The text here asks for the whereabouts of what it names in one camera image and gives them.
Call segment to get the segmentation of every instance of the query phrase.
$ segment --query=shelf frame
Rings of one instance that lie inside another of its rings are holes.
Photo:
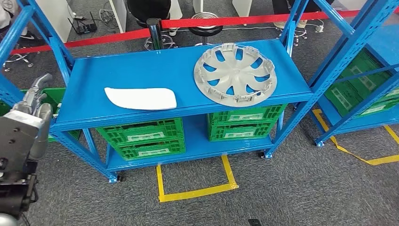
[[[280,41],[282,45],[287,50],[288,55],[290,56],[292,53],[293,46],[293,38],[296,25],[298,24],[302,13],[307,5],[309,0],[298,0],[295,1],[294,5],[291,8],[291,14],[287,20],[287,26],[283,30]],[[384,20],[394,11],[396,6],[399,4],[399,0],[368,0],[364,5],[360,13],[355,17],[350,26],[336,13],[336,11],[326,3],[325,0],[315,0],[315,2],[329,15],[332,20],[338,25],[339,28],[343,29],[344,35],[339,39],[337,44],[334,46],[330,54],[323,61],[319,69],[316,71],[315,75],[308,83],[310,88],[310,93],[304,93],[301,97],[295,97],[289,99],[289,97],[282,97],[281,99],[276,98],[273,100],[273,97],[269,99],[268,104],[273,103],[291,103],[297,102],[296,112],[287,120],[284,124],[284,114],[282,114],[278,121],[277,133],[273,140],[270,142],[267,140],[263,145],[254,145],[249,146],[245,150],[241,150],[239,148],[230,150],[220,150],[215,153],[211,153],[208,155],[198,156],[198,158],[202,157],[211,157],[221,155],[222,153],[236,153],[239,151],[253,151],[257,148],[263,149],[265,157],[271,158],[273,153],[279,147],[279,145],[284,141],[284,139],[291,133],[294,127],[299,123],[299,121],[310,111],[313,105],[322,97],[323,93],[327,90],[327,88],[336,80],[338,75],[342,72],[342,70],[349,64],[349,62],[357,55],[357,53],[363,48],[363,46],[367,43],[370,36],[374,33],[374,31],[384,22]],[[53,53],[55,55],[58,66],[60,67],[61,74],[65,81],[65,85],[68,91],[68,83],[71,78],[71,73],[75,66],[75,59],[73,59],[72,55],[65,47],[65,45],[59,39],[57,33],[50,25],[49,21],[44,16],[43,12],[40,10],[35,0],[19,0],[19,5],[22,8],[21,15],[16,19],[15,23],[11,26],[6,38],[0,43],[0,63],[3,63],[8,55],[10,54],[12,48],[16,44],[16,41],[19,37],[20,31],[25,27],[28,23],[29,19],[31,19],[32,23],[36,26],[38,31],[43,36],[44,40],[51,46]],[[22,100],[23,94],[10,82],[8,81],[2,74],[0,74],[0,98],[3,99],[7,104],[13,105],[16,102]],[[218,111],[221,108],[211,107],[209,109],[193,108],[192,111],[187,112],[178,112],[175,114],[171,114],[174,116],[188,116],[195,115],[201,113],[207,113],[210,111]],[[152,112],[149,118],[160,118],[160,113]],[[120,116],[120,120],[134,120],[131,118],[132,116]],[[112,167],[109,167],[112,163],[112,150],[108,149],[109,156],[107,157],[107,161],[104,163],[101,161],[98,155],[98,151],[92,139],[92,136],[89,132],[89,128],[98,126],[98,125],[107,125],[114,121],[106,121],[103,119],[93,119],[90,121],[86,121],[85,123],[81,122],[65,122],[65,123],[57,123],[56,120],[53,120],[52,126],[50,128],[50,134],[61,144],[75,153],[77,156],[82,158],[85,162],[87,162],[90,166],[95,168],[97,171],[105,175],[111,183],[117,182],[117,173],[116,171],[123,169],[131,169],[134,167],[143,167],[146,166],[145,163],[138,165],[128,165],[125,163],[116,164]],[[65,130],[66,129],[83,129],[84,135],[89,143],[89,149],[86,149],[82,144],[76,141],[71,135],[69,135]],[[196,156],[186,156],[181,159],[171,159],[170,161],[162,161],[168,160],[168,158],[161,158],[158,161],[154,161],[151,165],[162,163],[162,162],[176,162],[176,161],[186,161],[197,159]]]
[[[385,31],[388,29],[393,30],[394,33],[399,34],[399,25],[389,25],[381,29],[382,30],[380,32],[375,34],[377,36],[372,39],[373,41],[384,38],[386,39],[386,36],[388,34],[386,34]],[[395,61],[393,60],[393,58],[395,57],[392,57],[392,55],[394,55],[395,52],[399,49],[399,41],[393,40],[392,42],[390,42],[390,46],[390,50],[379,49],[379,46],[376,46],[374,44],[367,44],[365,46],[367,50],[377,60],[379,60],[380,63],[383,64],[382,68],[351,76],[350,78],[339,79],[334,82],[336,83],[346,81],[349,79],[354,79],[357,77],[366,76],[375,72],[382,71],[389,71],[392,74],[392,76],[384,84],[379,86],[367,98],[365,98],[361,103],[354,107],[348,114],[346,114],[344,117],[341,117],[338,111],[332,105],[332,103],[325,96],[322,96],[318,100],[318,105],[322,113],[325,115],[327,121],[329,122],[330,127],[328,131],[324,131],[324,129],[320,126],[318,120],[316,119],[314,113],[309,113],[321,132],[321,135],[315,139],[315,143],[317,146],[323,146],[326,140],[337,134],[399,123],[399,105],[393,107],[388,111],[375,113],[370,116],[363,116],[360,118],[357,117],[360,113],[364,112],[373,103],[375,103],[375,101],[377,101],[379,98],[385,96],[392,89],[399,86],[399,60]]]

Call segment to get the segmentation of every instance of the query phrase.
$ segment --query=stanchion post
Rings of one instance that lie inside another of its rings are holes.
[[[149,18],[146,23],[150,30],[152,47],[154,50],[163,49],[160,20],[157,18]]]

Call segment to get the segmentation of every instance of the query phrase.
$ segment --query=green plastic crate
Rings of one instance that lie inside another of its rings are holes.
[[[62,98],[64,97],[65,93],[65,88],[46,88],[43,89],[43,93],[47,94],[47,97],[43,99],[42,103],[49,103],[52,108],[53,112],[57,112],[58,110],[58,104],[62,101]],[[8,104],[4,103],[3,101],[0,100],[0,116],[5,115],[7,112],[11,110],[11,107],[8,106]],[[82,130],[72,130],[69,131],[69,134],[71,134],[75,139],[79,139],[80,134]],[[48,136],[48,142],[55,142],[56,140],[52,136]]]
[[[324,95],[331,101],[341,116],[345,116],[363,101],[363,98],[348,81],[331,85]]]
[[[382,68],[383,65],[374,58],[365,48],[352,60],[352,62],[345,68],[339,78],[361,74],[367,71]],[[375,89],[387,81],[392,74],[389,71],[374,73],[368,76],[362,76],[356,79],[349,80],[349,83],[355,88],[358,94],[365,99]]]
[[[385,102],[386,100],[399,99],[399,87],[393,89],[387,95],[380,98],[377,102]]]
[[[363,113],[359,114],[357,117],[363,117],[366,115],[371,115],[371,114],[375,114],[378,112],[387,111],[387,110],[393,108],[394,106],[396,106],[397,104],[399,104],[399,98],[391,99],[391,100],[388,100],[385,102],[380,102],[380,103],[372,105],[367,110],[365,110]]]
[[[184,153],[184,139],[161,141],[147,144],[135,144],[125,147],[114,147],[115,151],[126,161],[138,158],[151,158],[163,155]]]
[[[0,100],[0,116],[5,115],[7,112],[10,111],[10,106],[3,101]]]
[[[239,109],[208,114],[212,125],[234,125],[237,122],[266,123],[276,121],[287,104]]]
[[[96,130],[114,148],[184,137],[182,118],[107,126]]]
[[[326,92],[325,96],[334,105],[338,113],[344,117],[355,106],[357,106],[363,98],[354,90],[351,84],[345,82],[333,84]],[[377,101],[359,116],[365,116],[372,113],[388,110],[394,107],[399,101],[399,98],[386,99],[384,101]]]
[[[212,125],[208,119],[209,141],[242,140],[266,137],[274,123],[239,122],[235,125]]]

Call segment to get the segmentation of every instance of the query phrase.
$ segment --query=white desk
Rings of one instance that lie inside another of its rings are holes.
[[[72,28],[68,18],[73,21],[72,10],[66,0],[36,0],[36,2],[61,41],[65,43]]]

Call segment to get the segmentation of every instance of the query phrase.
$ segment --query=black stool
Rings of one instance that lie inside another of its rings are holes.
[[[214,13],[208,12],[200,12],[191,17],[192,19],[206,19],[206,18],[218,18],[218,16]],[[189,27],[191,33],[201,36],[202,43],[196,44],[198,45],[207,45],[208,37],[217,35],[223,30],[223,26],[201,26],[201,27]]]
[[[171,0],[127,0],[128,9],[135,17],[140,27],[147,28],[148,19],[169,19],[169,10]],[[163,48],[175,48],[176,43],[173,42],[169,35],[160,35]],[[144,42],[147,50],[154,50],[152,38],[147,38]]]

